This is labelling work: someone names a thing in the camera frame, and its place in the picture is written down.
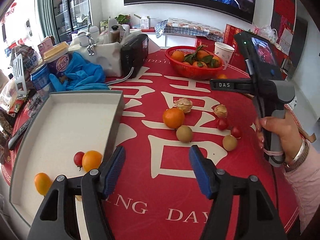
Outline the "pink sleeved forearm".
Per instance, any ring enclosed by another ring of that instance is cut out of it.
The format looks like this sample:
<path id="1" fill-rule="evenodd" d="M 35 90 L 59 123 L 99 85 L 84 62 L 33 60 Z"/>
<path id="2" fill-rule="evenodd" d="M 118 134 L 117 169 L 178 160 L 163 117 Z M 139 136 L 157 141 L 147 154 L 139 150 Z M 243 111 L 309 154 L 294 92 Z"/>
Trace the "pink sleeved forearm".
<path id="1" fill-rule="evenodd" d="M 302 164 L 284 173 L 296 195 L 301 232 L 307 228 L 319 208 L 319 153 L 309 142 L 306 143 L 306 149 L 308 155 Z"/>

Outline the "person right hand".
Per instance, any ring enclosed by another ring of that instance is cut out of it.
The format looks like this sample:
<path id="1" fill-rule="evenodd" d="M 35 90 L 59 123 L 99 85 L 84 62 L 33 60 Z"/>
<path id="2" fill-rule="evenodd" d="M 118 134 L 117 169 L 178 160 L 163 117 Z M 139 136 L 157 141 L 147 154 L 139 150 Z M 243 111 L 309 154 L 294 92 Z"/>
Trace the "person right hand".
<path id="1" fill-rule="evenodd" d="M 293 164 L 293 160 L 299 153 L 304 140 L 300 136 L 298 126 L 289 110 L 285 112 L 285 118 L 276 117 L 256 118 L 256 134 L 258 137 L 259 147 L 264 146 L 263 129 L 275 133 L 279 136 L 281 147 L 285 154 L 285 163 Z"/>

